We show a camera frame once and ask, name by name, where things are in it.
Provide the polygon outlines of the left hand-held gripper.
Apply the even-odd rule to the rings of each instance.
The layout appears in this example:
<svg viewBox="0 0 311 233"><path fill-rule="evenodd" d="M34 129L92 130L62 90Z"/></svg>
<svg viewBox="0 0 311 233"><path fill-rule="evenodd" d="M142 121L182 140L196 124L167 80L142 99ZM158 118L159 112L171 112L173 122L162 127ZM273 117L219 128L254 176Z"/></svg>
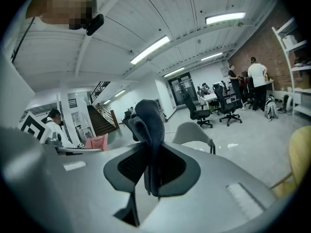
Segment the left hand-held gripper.
<svg viewBox="0 0 311 233"><path fill-rule="evenodd" d="M27 113L23 121L19 123L18 128L22 132L31 134L41 144L54 146L59 154L79 155L102 152L101 149L62 148L61 135L58 132L52 131L47 124L38 120L31 112Z"/></svg>

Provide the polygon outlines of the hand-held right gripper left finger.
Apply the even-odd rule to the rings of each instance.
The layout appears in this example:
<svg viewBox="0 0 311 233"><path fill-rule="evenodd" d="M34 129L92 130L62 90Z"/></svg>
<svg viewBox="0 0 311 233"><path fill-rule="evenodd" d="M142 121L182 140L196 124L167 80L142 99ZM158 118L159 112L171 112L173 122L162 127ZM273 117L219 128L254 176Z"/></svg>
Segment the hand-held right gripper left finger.
<svg viewBox="0 0 311 233"><path fill-rule="evenodd" d="M45 144L54 185L69 214L73 233L141 233L135 185L143 171L145 146L61 156Z"/></svg>

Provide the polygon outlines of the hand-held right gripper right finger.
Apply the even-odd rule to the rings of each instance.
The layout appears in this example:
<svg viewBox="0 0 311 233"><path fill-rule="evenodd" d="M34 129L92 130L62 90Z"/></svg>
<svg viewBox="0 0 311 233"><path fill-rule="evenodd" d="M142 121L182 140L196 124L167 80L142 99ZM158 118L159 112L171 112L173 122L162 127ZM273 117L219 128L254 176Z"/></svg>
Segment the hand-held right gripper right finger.
<svg viewBox="0 0 311 233"><path fill-rule="evenodd" d="M165 143L169 150L195 160L201 173L181 196L160 198L140 225L149 233L254 233L269 222L276 202L260 180L228 159L186 146Z"/></svg>

